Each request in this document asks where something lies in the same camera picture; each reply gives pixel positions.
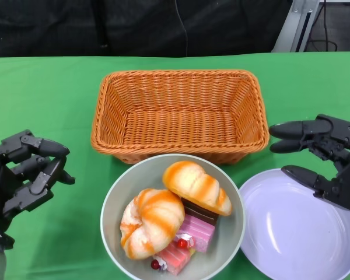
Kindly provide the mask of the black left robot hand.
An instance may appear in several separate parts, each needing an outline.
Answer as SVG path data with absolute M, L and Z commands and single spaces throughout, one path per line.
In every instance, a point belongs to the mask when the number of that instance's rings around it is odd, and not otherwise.
M 73 185 L 64 169 L 69 149 L 36 137 L 30 130 L 12 135 L 0 144 L 0 249 L 10 250 L 14 239 L 5 232 L 12 219 L 32 211 L 54 196 L 52 186 Z

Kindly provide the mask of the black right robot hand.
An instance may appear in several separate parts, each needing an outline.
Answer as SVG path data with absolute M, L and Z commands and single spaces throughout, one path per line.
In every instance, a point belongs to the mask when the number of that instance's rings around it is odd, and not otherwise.
M 333 162 L 337 174 L 331 180 L 304 167 L 287 165 L 282 171 L 313 195 L 350 210 L 350 122 L 319 114 L 314 120 L 290 121 L 269 128 L 279 139 L 270 146 L 274 153 L 293 153 L 307 149 L 321 160 Z

